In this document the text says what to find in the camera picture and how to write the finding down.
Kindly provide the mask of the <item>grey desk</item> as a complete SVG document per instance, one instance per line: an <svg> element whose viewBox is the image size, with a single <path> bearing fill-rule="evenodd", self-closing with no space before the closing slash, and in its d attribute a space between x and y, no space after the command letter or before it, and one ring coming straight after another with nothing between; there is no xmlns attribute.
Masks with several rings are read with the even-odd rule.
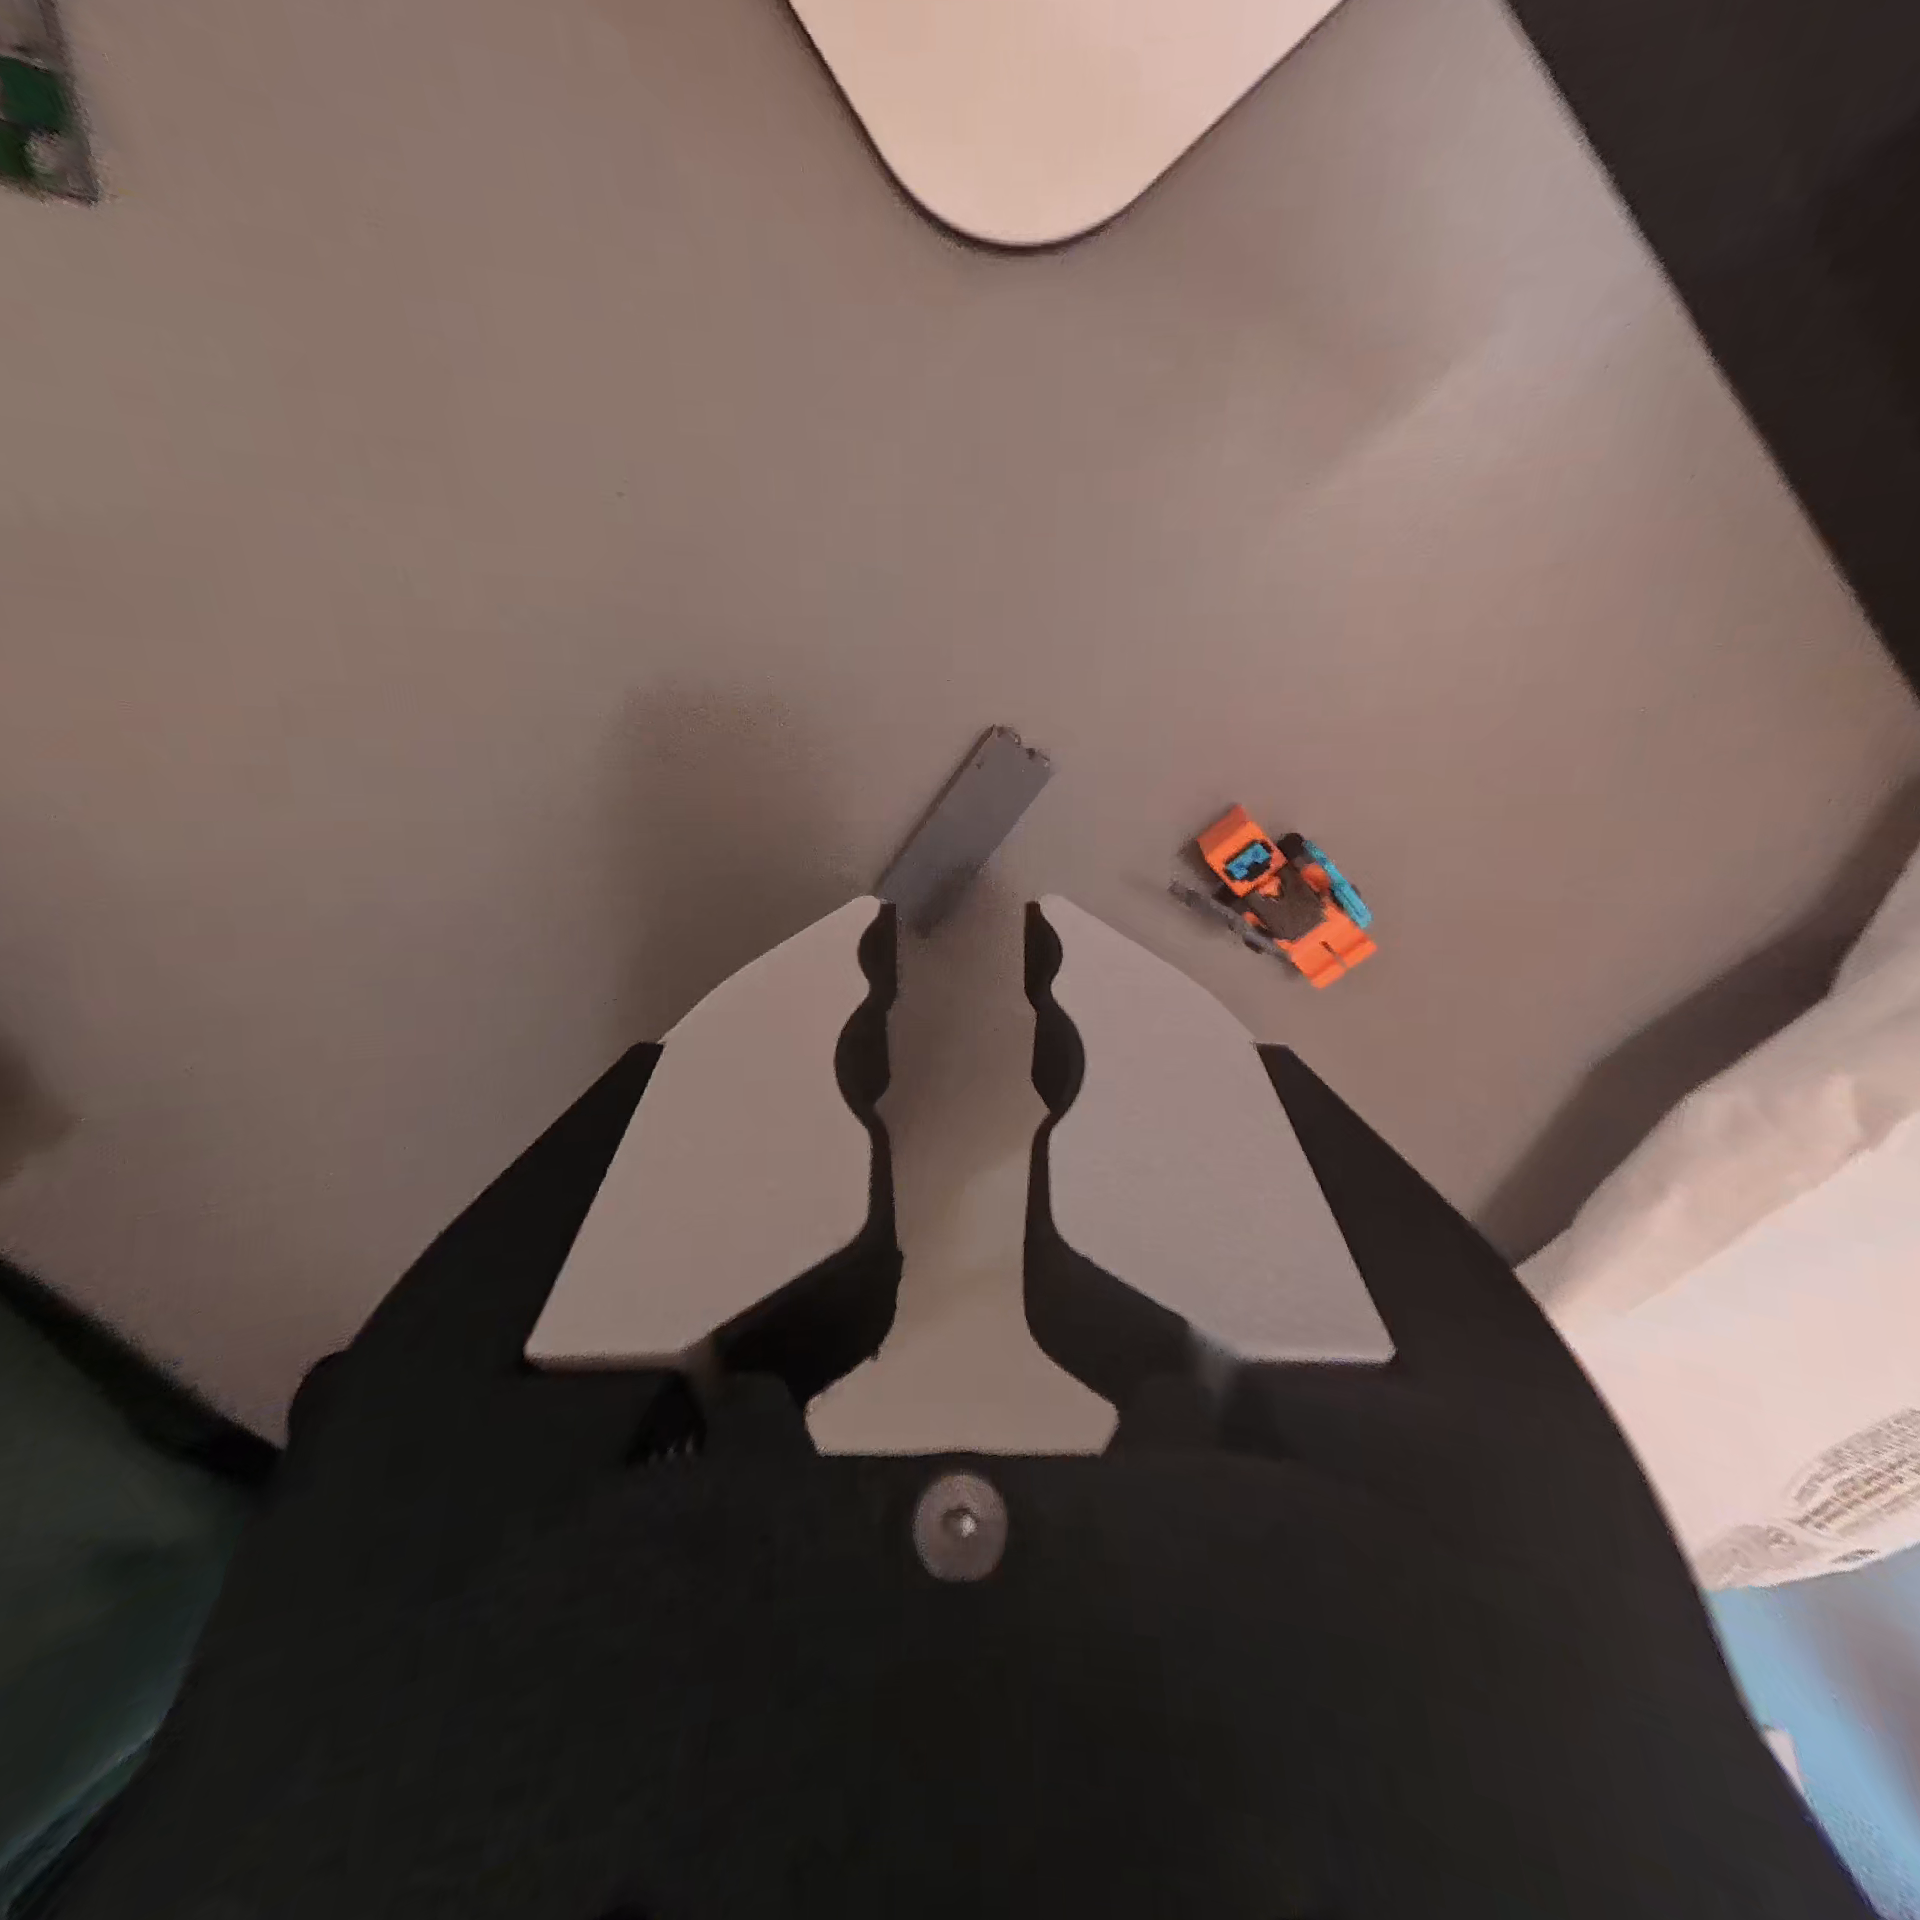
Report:
<svg viewBox="0 0 1920 1920"><path fill-rule="evenodd" d="M771 5L73 5L4 194L4 1247L275 1432L632 1041L1056 776L902 949L850 1449L1078 1449L1021 903L1294 1045L1512 1256L1820 991L1915 698L1494 5L1355 5L994 256ZM1377 954L1168 895L1246 807Z"/></svg>

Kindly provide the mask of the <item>long grey toy brick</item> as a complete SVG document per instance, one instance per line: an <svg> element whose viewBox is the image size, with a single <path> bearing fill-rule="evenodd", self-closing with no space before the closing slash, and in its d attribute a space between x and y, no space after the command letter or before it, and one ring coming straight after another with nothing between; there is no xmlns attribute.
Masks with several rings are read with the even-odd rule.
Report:
<svg viewBox="0 0 1920 1920"><path fill-rule="evenodd" d="M1052 782L1052 761L1012 726L987 726L902 839L876 898L924 937L949 920L971 882Z"/></svg>

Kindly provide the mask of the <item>white plastic bag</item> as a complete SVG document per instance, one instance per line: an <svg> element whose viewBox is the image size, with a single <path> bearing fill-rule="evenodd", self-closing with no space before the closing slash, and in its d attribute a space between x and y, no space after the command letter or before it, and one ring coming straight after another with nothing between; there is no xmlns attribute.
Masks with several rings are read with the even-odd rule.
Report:
<svg viewBox="0 0 1920 1920"><path fill-rule="evenodd" d="M1702 1591L1915 1544L1915 858L1828 991L1683 1096L1520 1277Z"/></svg>

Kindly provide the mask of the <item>orange toy minifigure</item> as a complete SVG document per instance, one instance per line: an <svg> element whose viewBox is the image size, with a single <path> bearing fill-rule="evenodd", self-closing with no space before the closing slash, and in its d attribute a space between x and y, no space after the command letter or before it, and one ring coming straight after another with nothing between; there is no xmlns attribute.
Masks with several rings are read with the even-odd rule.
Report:
<svg viewBox="0 0 1920 1920"><path fill-rule="evenodd" d="M1301 832L1266 832L1241 805L1194 837L1208 882L1168 880L1168 895L1232 929L1323 989L1377 954L1374 912L1333 856Z"/></svg>

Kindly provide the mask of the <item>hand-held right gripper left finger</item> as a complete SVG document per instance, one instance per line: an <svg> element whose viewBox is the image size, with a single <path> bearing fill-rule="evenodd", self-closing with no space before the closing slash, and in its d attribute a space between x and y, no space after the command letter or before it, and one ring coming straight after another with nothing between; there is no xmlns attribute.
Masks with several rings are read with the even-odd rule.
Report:
<svg viewBox="0 0 1920 1920"><path fill-rule="evenodd" d="M880 1114L897 983L897 912L856 895L668 1030L530 1365L765 1373L808 1405L880 1353L900 1289Z"/></svg>

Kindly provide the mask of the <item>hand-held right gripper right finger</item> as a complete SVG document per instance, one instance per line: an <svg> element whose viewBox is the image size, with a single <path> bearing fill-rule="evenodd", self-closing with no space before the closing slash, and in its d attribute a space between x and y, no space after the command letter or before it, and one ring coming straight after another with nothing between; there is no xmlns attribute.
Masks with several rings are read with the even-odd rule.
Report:
<svg viewBox="0 0 1920 1920"><path fill-rule="evenodd" d="M1024 910L1024 1320L1113 1408L1163 1375L1379 1367L1395 1340L1253 1032L1065 895Z"/></svg>

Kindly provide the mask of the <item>grey studded baseplate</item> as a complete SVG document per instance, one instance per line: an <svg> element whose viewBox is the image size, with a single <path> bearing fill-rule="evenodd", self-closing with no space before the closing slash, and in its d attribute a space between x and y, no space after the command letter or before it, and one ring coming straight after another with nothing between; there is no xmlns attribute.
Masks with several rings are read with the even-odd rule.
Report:
<svg viewBox="0 0 1920 1920"><path fill-rule="evenodd" d="M104 198L60 1L3 1L3 183L41 200Z"/></svg>

